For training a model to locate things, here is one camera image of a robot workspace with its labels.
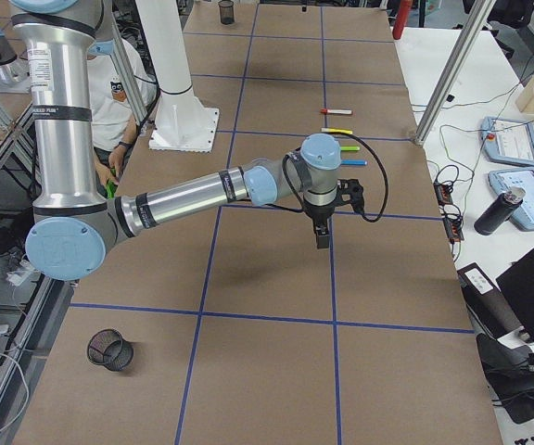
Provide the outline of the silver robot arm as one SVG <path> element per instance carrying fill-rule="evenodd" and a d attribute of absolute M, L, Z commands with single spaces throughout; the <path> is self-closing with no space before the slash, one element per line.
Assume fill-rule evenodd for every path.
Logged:
<path fill-rule="evenodd" d="M 340 147 L 308 136 L 280 160 L 259 159 L 157 192 L 104 198 L 96 188 L 86 68 L 92 47 L 111 50 L 107 1 L 14 1 L 14 30 L 27 45 L 42 191 L 26 239 L 32 265 L 62 281 L 95 271 L 119 243 L 162 223 L 250 199 L 257 206 L 300 194 L 318 246 L 341 192 Z"/>

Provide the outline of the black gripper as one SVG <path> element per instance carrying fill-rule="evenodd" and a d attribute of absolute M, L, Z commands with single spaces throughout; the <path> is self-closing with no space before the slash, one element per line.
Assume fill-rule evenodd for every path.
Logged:
<path fill-rule="evenodd" d="M 325 193 L 316 193 L 311 190 L 303 193 L 304 211 L 312 220 L 318 249 L 326 249 L 330 246 L 328 220 L 335 211 L 336 198 L 336 189 Z"/>

